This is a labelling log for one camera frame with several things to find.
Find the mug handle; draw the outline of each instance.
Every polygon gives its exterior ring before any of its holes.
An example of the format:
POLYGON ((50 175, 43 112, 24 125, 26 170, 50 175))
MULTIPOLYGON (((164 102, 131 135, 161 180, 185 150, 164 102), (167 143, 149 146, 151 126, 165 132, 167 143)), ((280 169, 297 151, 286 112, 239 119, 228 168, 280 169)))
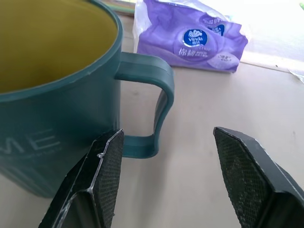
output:
POLYGON ((153 134, 150 136, 126 135, 123 144, 123 157, 150 158, 157 154, 162 123, 173 105, 173 75, 173 69, 161 58, 135 53, 121 53, 121 63, 115 79, 147 83, 162 89, 155 108, 153 134))

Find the purple tissue pack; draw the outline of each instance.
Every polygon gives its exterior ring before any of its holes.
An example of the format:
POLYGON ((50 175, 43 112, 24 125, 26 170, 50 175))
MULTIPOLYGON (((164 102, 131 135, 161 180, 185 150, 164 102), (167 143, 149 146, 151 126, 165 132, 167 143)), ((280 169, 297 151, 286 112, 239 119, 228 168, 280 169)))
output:
POLYGON ((242 25, 198 1, 169 1, 137 1, 134 52, 171 66, 235 72, 248 43, 242 25))

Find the vinda logo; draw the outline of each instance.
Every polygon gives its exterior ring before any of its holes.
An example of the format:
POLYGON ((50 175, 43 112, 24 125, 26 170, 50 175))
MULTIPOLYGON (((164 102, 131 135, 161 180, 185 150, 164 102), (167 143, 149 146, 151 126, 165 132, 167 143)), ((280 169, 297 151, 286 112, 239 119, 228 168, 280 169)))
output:
POLYGON ((207 34, 200 29, 189 29, 185 32, 183 42, 188 47, 205 45, 207 43, 207 34))

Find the white table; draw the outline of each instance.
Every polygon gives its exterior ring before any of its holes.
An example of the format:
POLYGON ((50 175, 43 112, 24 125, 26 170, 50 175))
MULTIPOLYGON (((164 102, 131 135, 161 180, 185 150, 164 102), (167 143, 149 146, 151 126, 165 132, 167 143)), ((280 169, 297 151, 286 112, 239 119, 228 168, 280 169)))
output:
MULTIPOLYGON (((133 50, 130 26, 126 20, 125 51, 133 50)), ((175 101, 161 131, 159 154, 146 160, 123 159, 112 228, 239 228, 221 175, 214 126, 258 139, 304 188, 300 81, 286 72, 247 64, 240 64, 231 75, 174 71, 175 101)), ((159 91, 151 85, 122 82, 125 133, 152 132, 159 91)), ((50 202, 0 176, 1 228, 38 227, 50 202)))

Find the mug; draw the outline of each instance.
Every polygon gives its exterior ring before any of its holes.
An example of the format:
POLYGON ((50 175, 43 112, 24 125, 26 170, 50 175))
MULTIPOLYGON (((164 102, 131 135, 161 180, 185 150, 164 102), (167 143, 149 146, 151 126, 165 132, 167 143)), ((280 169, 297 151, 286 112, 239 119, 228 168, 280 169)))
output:
POLYGON ((123 148, 124 157, 157 154, 174 99, 173 70, 158 57, 121 52, 115 13, 97 1, 11 0, 1 1, 0 15, 2 175, 53 197, 93 140, 119 128, 121 80, 162 89, 154 133, 125 136, 123 148))

